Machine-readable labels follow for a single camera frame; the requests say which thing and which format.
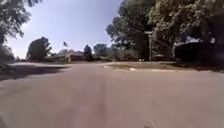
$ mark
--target road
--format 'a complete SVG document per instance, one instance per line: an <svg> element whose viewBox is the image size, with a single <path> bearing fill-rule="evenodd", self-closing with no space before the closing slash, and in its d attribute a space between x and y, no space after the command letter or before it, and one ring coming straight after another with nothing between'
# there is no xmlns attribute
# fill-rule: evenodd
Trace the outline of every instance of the road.
<svg viewBox="0 0 224 128"><path fill-rule="evenodd" d="M54 70L0 81L0 128L224 127L223 74Z"/></svg>

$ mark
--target green tree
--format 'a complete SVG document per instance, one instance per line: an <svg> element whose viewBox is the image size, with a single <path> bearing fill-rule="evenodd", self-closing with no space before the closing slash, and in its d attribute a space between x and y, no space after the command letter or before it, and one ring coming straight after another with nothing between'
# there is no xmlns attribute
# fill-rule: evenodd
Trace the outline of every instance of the green tree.
<svg viewBox="0 0 224 128"><path fill-rule="evenodd" d="M93 61L92 49L91 47L89 47L89 45L85 46L83 57L84 57L84 60L86 61Z"/></svg>
<svg viewBox="0 0 224 128"><path fill-rule="evenodd" d="M7 61L14 60L12 49L7 45L0 44L0 65Z"/></svg>
<svg viewBox="0 0 224 128"><path fill-rule="evenodd" d="M152 29L148 24L148 13L155 0L124 0L119 8L119 16L106 28L112 41L125 49L134 49L139 58L149 59L148 36L145 31Z"/></svg>
<svg viewBox="0 0 224 128"><path fill-rule="evenodd" d="M106 44L96 44L93 49L97 56L108 56L108 47Z"/></svg>
<svg viewBox="0 0 224 128"><path fill-rule="evenodd" d="M27 58L32 61L44 61L45 57L50 54L51 49L49 40L41 37L31 42Z"/></svg>
<svg viewBox="0 0 224 128"><path fill-rule="evenodd" d="M21 27L29 21L30 13L25 5L34 6L41 0L0 0L0 43L6 41L6 36L23 36Z"/></svg>
<svg viewBox="0 0 224 128"><path fill-rule="evenodd" d="M174 43L185 43L193 37L205 44L215 39L217 48L223 49L223 6L223 0L156 0L149 23L155 25L157 45L171 48Z"/></svg>

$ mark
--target leaves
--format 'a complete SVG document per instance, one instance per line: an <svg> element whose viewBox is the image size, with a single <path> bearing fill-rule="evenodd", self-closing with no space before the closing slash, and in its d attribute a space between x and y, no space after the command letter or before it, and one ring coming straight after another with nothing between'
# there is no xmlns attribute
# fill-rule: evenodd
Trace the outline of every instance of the leaves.
<svg viewBox="0 0 224 128"><path fill-rule="evenodd" d="M145 31L152 29L147 14L155 0L124 0L118 17L108 25L106 31L112 41L125 49L138 51L140 58L148 59L148 36Z"/></svg>
<svg viewBox="0 0 224 128"><path fill-rule="evenodd" d="M27 58L33 61L43 61L49 55L51 49L48 39L41 37L31 42L28 48Z"/></svg>
<svg viewBox="0 0 224 128"><path fill-rule="evenodd" d="M92 49L89 45L85 46L83 57L86 61L93 61Z"/></svg>
<svg viewBox="0 0 224 128"><path fill-rule="evenodd" d="M6 36L23 36L21 27L29 21L31 14L25 5L34 6L41 0L7 0L0 1L0 44L6 41Z"/></svg>
<svg viewBox="0 0 224 128"><path fill-rule="evenodd" d="M97 56L103 56L103 57L108 56L107 44L96 44L93 47L93 49L94 49L94 52Z"/></svg>

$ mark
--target grass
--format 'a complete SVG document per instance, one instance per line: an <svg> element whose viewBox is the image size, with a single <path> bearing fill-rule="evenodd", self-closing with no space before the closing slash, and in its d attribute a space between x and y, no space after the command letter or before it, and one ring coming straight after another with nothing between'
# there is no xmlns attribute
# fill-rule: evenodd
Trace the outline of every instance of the grass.
<svg viewBox="0 0 224 128"><path fill-rule="evenodd" d="M197 70L197 71L215 71L220 72L224 68L221 67L205 67L205 66L196 66L193 64L183 64L177 62L125 62L109 65L114 68L120 69L161 69L161 70Z"/></svg>

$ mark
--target tree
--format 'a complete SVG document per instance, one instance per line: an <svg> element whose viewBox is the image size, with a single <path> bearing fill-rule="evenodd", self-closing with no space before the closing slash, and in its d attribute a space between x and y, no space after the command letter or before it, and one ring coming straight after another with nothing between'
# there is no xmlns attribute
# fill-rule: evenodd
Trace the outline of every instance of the tree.
<svg viewBox="0 0 224 128"><path fill-rule="evenodd" d="M92 49L89 47L89 45L85 46L83 57L86 61L93 61Z"/></svg>
<svg viewBox="0 0 224 128"><path fill-rule="evenodd" d="M14 60L12 49L7 45L0 44L0 65L7 61Z"/></svg>
<svg viewBox="0 0 224 128"><path fill-rule="evenodd" d="M156 43L173 47L174 43L185 43L188 37L205 44L215 39L219 49L215 51L220 51L224 47L223 6L223 0L156 0L149 13Z"/></svg>
<svg viewBox="0 0 224 128"><path fill-rule="evenodd" d="M21 26L29 21L30 13L25 5L34 6L41 0L0 0L0 44L6 36L23 36Z"/></svg>
<svg viewBox="0 0 224 128"><path fill-rule="evenodd" d="M97 56L108 56L108 48L106 44L96 44L93 49Z"/></svg>
<svg viewBox="0 0 224 128"><path fill-rule="evenodd" d="M51 49L49 40L41 37L31 42L28 48L27 58L32 61L44 61Z"/></svg>
<svg viewBox="0 0 224 128"><path fill-rule="evenodd" d="M112 41L121 47L138 52L139 58L149 60L149 42L145 31L152 29L148 16L155 0L124 0L119 8L119 16L106 28Z"/></svg>

